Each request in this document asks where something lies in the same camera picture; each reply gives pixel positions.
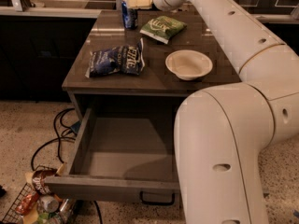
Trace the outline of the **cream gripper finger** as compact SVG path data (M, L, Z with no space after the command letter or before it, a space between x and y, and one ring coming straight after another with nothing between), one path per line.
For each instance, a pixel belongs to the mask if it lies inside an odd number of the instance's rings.
M131 9L151 9L152 0L123 0Z

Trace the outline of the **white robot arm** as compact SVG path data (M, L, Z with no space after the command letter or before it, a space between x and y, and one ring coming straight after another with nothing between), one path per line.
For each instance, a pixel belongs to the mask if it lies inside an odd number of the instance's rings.
M238 73L180 105L174 147L186 224L268 224L258 156L297 134L299 57L234 0L189 1Z

